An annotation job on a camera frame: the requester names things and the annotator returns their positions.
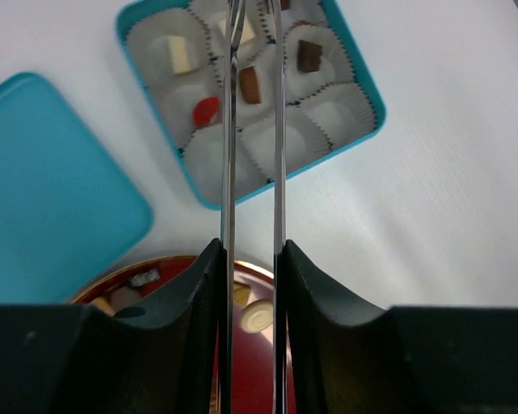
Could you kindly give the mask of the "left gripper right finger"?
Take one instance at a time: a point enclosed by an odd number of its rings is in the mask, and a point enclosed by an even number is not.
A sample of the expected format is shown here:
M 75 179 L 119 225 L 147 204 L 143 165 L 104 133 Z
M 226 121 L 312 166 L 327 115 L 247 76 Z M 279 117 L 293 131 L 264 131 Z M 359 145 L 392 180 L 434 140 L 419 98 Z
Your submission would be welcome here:
M 518 413 L 518 309 L 380 308 L 284 253 L 300 413 Z

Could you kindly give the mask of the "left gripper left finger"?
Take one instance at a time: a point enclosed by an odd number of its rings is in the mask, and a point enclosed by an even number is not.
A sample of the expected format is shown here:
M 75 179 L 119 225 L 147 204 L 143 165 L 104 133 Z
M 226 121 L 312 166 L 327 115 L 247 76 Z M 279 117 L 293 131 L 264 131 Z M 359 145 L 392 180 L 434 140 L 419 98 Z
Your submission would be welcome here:
M 108 316 L 90 304 L 0 305 L 0 413 L 206 413 L 224 257 Z

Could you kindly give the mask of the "teal tin lid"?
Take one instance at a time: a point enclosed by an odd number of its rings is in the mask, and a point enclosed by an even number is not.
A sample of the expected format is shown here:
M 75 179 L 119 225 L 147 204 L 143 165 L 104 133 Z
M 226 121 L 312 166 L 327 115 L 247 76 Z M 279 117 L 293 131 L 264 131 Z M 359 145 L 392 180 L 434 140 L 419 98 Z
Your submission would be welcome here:
M 45 78 L 0 84 L 0 304 L 60 303 L 150 230 L 152 210 Z

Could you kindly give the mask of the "red round chocolate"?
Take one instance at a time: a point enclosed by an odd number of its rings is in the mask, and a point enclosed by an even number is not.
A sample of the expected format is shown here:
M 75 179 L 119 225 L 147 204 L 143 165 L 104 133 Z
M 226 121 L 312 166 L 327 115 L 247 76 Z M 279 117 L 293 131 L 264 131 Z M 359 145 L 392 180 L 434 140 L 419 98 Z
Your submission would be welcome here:
M 218 97 L 206 97 L 193 108 L 193 124 L 202 129 L 218 120 L 220 101 Z

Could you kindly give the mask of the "teal tin box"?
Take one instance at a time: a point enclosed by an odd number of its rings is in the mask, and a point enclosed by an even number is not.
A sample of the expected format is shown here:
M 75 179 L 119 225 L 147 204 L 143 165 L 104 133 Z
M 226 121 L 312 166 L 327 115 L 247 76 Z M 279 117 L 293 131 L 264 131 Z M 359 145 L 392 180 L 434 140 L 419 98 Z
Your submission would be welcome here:
M 270 187 L 275 155 L 275 23 L 266 1 L 248 1 L 256 38 L 237 51 L 236 198 Z M 222 199 L 224 37 L 222 1 L 136 1 L 117 15 L 116 34 L 167 144 L 196 198 L 210 209 Z M 376 134 L 386 111 L 351 30 L 333 1 L 290 1 L 281 11 L 286 85 L 286 168 L 294 176 Z M 186 38 L 193 69 L 172 72 L 167 37 Z M 317 72 L 297 69 L 299 40 L 323 47 Z M 244 102 L 239 73 L 256 68 L 261 102 Z M 218 120 L 202 129 L 193 108 L 218 97 Z

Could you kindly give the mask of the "brown round cup chocolate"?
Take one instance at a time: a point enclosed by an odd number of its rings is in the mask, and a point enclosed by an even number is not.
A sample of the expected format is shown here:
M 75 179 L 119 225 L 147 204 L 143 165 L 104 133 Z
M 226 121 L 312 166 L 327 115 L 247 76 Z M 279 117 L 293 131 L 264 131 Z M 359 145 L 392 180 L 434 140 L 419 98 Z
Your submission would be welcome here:
M 259 104 L 262 100 L 256 68 L 254 66 L 245 67 L 240 71 L 238 80 L 244 102 Z

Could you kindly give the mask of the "brown rectangular chocolate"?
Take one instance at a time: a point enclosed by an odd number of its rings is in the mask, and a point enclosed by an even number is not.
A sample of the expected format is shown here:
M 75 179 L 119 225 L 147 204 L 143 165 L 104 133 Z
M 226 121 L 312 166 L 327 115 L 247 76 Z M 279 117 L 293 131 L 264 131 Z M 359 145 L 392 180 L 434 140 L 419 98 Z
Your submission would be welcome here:
M 297 69 L 303 73 L 317 72 L 321 64 L 323 47 L 310 41 L 299 40 Z

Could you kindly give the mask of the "metal serving tongs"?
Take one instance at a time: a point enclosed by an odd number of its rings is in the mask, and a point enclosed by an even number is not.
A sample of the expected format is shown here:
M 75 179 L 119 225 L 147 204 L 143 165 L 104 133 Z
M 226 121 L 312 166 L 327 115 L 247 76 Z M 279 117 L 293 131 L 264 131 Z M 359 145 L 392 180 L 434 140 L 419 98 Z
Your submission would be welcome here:
M 221 242 L 225 283 L 218 312 L 217 412 L 231 412 L 235 208 L 237 170 L 237 51 L 240 47 L 245 1 L 227 1 L 224 40 Z M 274 323 L 273 413 L 287 412 L 287 299 L 284 292 L 286 243 L 286 85 L 282 43 L 281 3 L 269 3 L 275 23 L 275 207 L 274 207 Z

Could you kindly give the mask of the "white rectangular chocolate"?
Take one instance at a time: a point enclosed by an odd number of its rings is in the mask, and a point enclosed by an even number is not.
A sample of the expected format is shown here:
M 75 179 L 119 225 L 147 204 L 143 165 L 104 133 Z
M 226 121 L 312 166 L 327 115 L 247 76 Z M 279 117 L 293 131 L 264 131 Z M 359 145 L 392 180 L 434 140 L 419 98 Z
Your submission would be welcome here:
M 186 38 L 179 35 L 167 37 L 172 72 L 175 75 L 190 72 L 193 67 L 188 57 Z

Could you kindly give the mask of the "white square chocolate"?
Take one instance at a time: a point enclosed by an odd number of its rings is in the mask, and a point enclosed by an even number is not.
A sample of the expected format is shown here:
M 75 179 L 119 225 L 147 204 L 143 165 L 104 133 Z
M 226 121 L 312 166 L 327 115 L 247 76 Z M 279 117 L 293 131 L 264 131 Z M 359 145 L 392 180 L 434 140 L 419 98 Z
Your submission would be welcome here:
M 218 24 L 218 29 L 221 35 L 225 38 L 226 37 L 226 22 L 225 19 L 222 19 Z M 243 19 L 243 27 L 242 27 L 242 33 L 241 33 L 241 45 L 248 45 L 254 41 L 256 38 L 256 31 L 253 29 L 252 25 L 250 24 L 250 21 L 248 17 L 244 17 Z

